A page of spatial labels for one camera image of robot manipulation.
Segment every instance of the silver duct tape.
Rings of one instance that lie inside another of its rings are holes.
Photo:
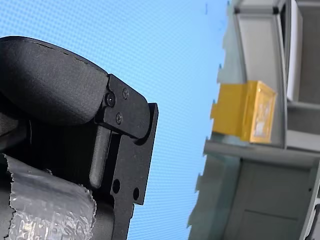
[[[6,156],[15,210],[6,240],[89,240],[96,202],[83,186]]]

